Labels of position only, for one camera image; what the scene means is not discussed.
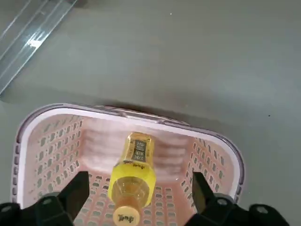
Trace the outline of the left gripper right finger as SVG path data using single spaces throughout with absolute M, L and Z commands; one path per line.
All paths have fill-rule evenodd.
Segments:
M 201 172 L 192 177 L 192 198 L 197 213 L 189 226 L 287 226 L 289 223 L 273 207 L 253 204 L 245 210 L 228 195 L 215 194 Z

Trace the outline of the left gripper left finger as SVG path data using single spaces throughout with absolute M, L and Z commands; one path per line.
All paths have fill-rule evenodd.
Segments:
M 47 194 L 33 205 L 22 209 L 21 204 L 0 205 L 2 226 L 72 226 L 89 197 L 89 174 L 80 171 L 58 193 Z

